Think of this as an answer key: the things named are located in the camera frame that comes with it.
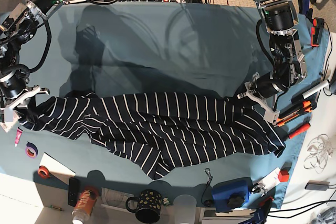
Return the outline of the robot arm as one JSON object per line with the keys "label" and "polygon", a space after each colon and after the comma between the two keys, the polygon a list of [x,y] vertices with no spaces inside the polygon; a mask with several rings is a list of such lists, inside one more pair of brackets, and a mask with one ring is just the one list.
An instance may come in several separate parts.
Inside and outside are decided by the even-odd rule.
{"label": "robot arm", "polygon": [[[49,94],[47,88],[29,87],[30,74],[44,64],[51,45],[49,18],[68,0],[24,0],[18,4],[1,23],[1,122],[16,119],[18,109],[27,109],[31,98]],[[45,27],[47,39],[39,63],[29,68],[19,62],[19,51],[28,43],[37,30]]]}
{"label": "robot arm", "polygon": [[279,97],[308,75],[295,28],[299,19],[292,0],[254,1],[260,14],[256,25],[257,40],[272,70],[264,75],[255,73],[252,81],[245,83],[246,92],[237,97],[258,103],[265,110],[264,120],[276,124],[280,115]]}

